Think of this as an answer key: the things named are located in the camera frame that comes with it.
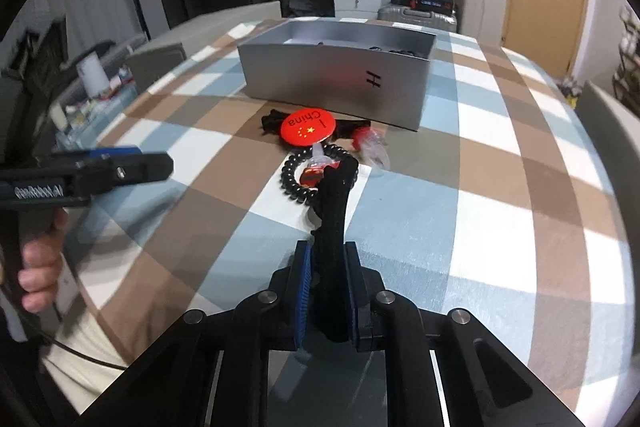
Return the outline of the person's left hand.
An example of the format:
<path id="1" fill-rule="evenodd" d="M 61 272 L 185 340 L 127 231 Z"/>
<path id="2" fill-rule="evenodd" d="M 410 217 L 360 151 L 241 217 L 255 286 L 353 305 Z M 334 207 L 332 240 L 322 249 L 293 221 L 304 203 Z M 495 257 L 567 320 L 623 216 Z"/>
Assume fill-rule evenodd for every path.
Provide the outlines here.
<path id="1" fill-rule="evenodd" d="M 25 291 L 22 306 L 29 313 L 38 313 L 55 302 L 58 279 L 63 271 L 63 244 L 68 213 L 57 209 L 46 233 L 22 247 L 23 269 L 18 281 Z"/>

